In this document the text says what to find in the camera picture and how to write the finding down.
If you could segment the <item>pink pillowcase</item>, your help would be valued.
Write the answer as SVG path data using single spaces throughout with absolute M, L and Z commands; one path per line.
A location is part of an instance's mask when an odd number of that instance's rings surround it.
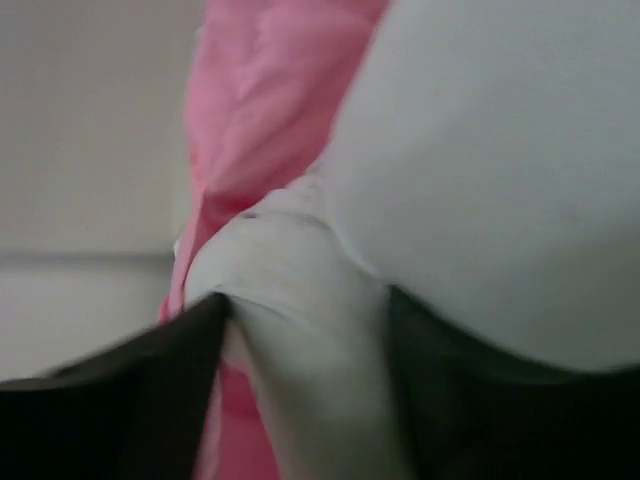
M 195 475 L 397 479 L 385 287 L 313 165 L 383 1 L 211 1 L 186 98 L 192 208 L 164 303 L 231 303 Z

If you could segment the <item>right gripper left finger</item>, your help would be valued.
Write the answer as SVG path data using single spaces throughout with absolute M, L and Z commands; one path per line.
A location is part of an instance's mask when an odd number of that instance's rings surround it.
M 40 377 L 1 384 L 4 479 L 190 479 L 228 299 Z

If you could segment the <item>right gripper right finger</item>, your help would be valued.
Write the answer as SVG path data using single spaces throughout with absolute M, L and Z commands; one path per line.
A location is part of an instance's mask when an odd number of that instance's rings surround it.
M 639 369 L 578 373 L 481 342 L 399 288 L 387 365 L 421 479 L 635 479 Z

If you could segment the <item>white pillow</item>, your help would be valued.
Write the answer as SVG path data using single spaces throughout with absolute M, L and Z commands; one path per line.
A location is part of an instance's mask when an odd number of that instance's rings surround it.
M 520 358 L 639 369 L 639 5 L 383 1 L 313 168 L 346 256 Z

